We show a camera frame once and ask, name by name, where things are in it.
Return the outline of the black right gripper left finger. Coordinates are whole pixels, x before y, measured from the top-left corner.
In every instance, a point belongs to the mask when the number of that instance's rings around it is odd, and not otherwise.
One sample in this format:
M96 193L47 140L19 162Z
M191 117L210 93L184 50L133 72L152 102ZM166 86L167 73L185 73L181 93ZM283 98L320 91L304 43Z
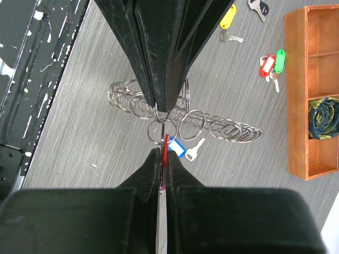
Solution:
M1 206L1 253L157 253L162 154L116 188L25 189Z

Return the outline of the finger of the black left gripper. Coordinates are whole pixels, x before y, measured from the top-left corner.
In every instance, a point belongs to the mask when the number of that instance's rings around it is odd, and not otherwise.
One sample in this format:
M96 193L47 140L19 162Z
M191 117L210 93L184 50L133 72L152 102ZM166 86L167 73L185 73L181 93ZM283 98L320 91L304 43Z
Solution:
M133 14L135 1L99 0L97 6L125 52L137 78L141 91L150 106L155 105L144 51Z
M233 1L136 1L134 13L161 112L171 111L183 82Z

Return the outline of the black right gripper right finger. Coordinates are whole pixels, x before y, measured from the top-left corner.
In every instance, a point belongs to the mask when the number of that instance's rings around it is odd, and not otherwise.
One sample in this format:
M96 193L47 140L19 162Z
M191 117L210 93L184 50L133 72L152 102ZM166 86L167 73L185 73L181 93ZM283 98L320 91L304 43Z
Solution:
M309 206L289 189L207 187L173 151L166 163L168 253L324 253Z

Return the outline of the key with yellow tag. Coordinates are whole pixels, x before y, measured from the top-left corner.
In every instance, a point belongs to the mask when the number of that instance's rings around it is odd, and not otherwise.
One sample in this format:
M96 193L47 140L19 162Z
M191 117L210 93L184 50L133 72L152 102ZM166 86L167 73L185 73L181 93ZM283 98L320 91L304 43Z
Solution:
M231 41L236 41L239 43L243 43L244 39L231 35L229 28L231 27L235 15L237 13L237 8L235 4L232 4L230 9L226 12L225 16L220 21L221 30L219 31L219 41L222 43L227 43Z

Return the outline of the black key fob key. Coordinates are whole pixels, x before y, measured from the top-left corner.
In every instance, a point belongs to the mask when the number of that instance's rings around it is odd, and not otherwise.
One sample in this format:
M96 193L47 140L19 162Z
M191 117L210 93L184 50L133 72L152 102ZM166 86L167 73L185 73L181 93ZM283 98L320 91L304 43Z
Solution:
M255 11L264 23L266 21L266 16L269 13L269 6L261 0L248 0L247 3L249 8Z

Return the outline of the orange compartment tray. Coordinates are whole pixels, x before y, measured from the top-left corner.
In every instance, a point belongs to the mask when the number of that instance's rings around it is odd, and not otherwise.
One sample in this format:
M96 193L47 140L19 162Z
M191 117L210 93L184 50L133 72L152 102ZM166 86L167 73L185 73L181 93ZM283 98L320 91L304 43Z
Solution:
M338 98L338 5L304 6L284 17L288 170L304 180L338 171L338 137L309 133L309 103Z

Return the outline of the blue yellow rolled tie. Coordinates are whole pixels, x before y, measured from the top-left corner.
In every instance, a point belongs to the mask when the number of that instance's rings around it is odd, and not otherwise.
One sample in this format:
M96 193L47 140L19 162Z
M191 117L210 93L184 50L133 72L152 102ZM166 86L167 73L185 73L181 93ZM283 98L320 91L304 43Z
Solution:
M308 102L308 136L317 140L338 136L338 98L323 97Z

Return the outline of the black mounting base plate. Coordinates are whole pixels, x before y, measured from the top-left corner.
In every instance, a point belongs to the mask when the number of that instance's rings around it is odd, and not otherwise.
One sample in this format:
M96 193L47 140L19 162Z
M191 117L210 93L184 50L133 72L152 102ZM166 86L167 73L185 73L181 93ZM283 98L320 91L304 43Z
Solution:
M1 199L21 188L88 1L1 1Z

